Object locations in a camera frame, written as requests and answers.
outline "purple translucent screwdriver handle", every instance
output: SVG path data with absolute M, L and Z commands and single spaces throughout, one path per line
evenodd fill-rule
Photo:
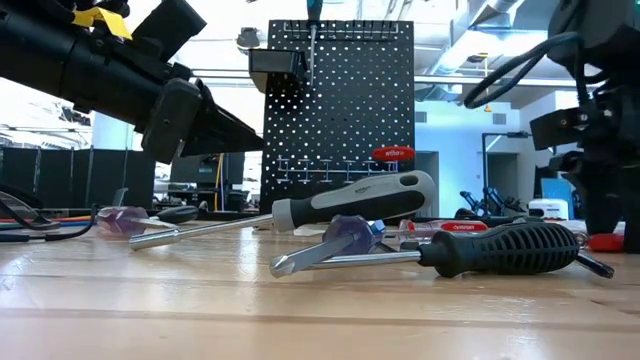
M 135 220 L 148 219 L 145 209 L 140 207 L 106 207 L 96 216 L 98 225 L 113 234 L 124 236 L 140 235 L 146 226 Z
M 352 236 L 353 242 L 335 255 L 367 254 L 380 240 L 362 216 L 338 215 L 334 217 L 327 231 L 322 235 L 322 241 L 328 242 L 343 236 Z

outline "red screwdriver handle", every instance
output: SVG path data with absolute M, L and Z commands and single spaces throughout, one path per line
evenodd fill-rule
M 373 151 L 376 161 L 408 161 L 416 157 L 416 151 L 408 146 L 385 146 Z

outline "wood grain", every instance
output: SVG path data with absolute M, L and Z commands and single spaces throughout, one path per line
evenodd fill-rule
M 640 358 L 640 258 L 532 277 L 414 264 L 274 279 L 319 241 L 251 229 L 131 252 L 99 233 L 2 246 L 4 359 Z

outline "ceiling duct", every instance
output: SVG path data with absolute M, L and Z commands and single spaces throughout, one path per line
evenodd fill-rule
M 390 0 L 383 20 L 395 21 L 406 19 L 407 14 L 411 11 L 411 5 L 413 5 L 413 0 Z
M 498 29 L 502 34 L 508 33 L 513 28 L 516 11 L 523 2 L 524 0 L 469 0 L 467 12 L 451 22 L 451 45 L 423 75 L 452 75 L 469 56 L 487 51 L 487 41 L 496 37 L 489 32 Z M 416 86 L 415 98 L 416 101 L 454 101 L 461 93 L 460 85 Z

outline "tool holder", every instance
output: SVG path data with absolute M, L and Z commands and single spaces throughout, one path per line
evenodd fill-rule
M 372 176 L 372 175 L 380 175 L 380 174 L 390 174 L 390 173 L 397 173 L 398 172 L 398 168 L 399 168 L 399 163 L 398 161 L 386 161 L 384 162 L 384 164 L 386 165 L 386 169 L 382 169 L 382 170 L 372 170 L 371 165 L 378 165 L 377 161 L 363 161 L 363 164 L 366 164 L 367 169 L 366 170 L 351 170 L 352 166 L 354 166 L 354 164 L 357 164 L 357 161 L 355 160 L 342 160 L 342 161 L 338 161 L 337 163 L 344 163 L 345 166 L 345 170 L 332 170 L 330 167 L 332 165 L 332 163 L 334 163 L 333 160 L 331 159 L 320 159 L 318 162 L 320 163 L 320 167 L 323 169 L 309 169 L 309 164 L 311 163 L 312 165 L 315 163 L 313 162 L 311 159 L 300 159 L 297 160 L 297 162 L 304 164 L 304 168 L 303 169 L 294 169 L 291 168 L 289 166 L 289 160 L 290 159 L 282 159 L 279 158 L 277 160 L 278 162 L 278 171 L 283 175 L 283 177 L 280 177 L 278 179 L 276 179 L 276 181 L 278 183 L 291 183 L 292 179 L 289 178 L 289 176 L 291 174 L 304 174 L 304 176 L 302 176 L 301 178 L 298 178 L 298 180 L 296 180 L 297 182 L 303 183 L 303 184 L 308 184 L 311 182 L 310 180 L 310 174 L 324 174 L 324 178 L 318 180 L 318 182 L 320 183 L 327 183 L 327 184 L 331 184 L 333 183 L 333 180 L 331 179 L 332 174 L 344 174 L 344 178 L 345 180 L 343 181 L 344 184 L 352 184 L 354 183 L 354 180 L 351 180 L 354 177 L 358 177 L 358 175 L 362 176 L 362 175 L 366 175 L 366 176 Z
M 316 36 L 326 41 L 391 42 L 398 40 L 398 36 L 402 35 L 400 24 L 401 22 L 384 20 L 325 20 L 320 21 L 320 28 Z M 306 21 L 288 20 L 280 25 L 285 38 L 293 37 L 296 40 L 311 40 L 311 32 Z
M 413 23 L 321 21 L 315 40 L 313 86 L 310 71 L 295 81 L 291 73 L 267 76 L 263 214 L 277 199 L 306 198 L 414 167 L 413 161 L 372 159 L 379 147 L 414 147 Z M 267 50 L 303 52 L 305 70 L 310 41 L 307 21 L 269 22 Z

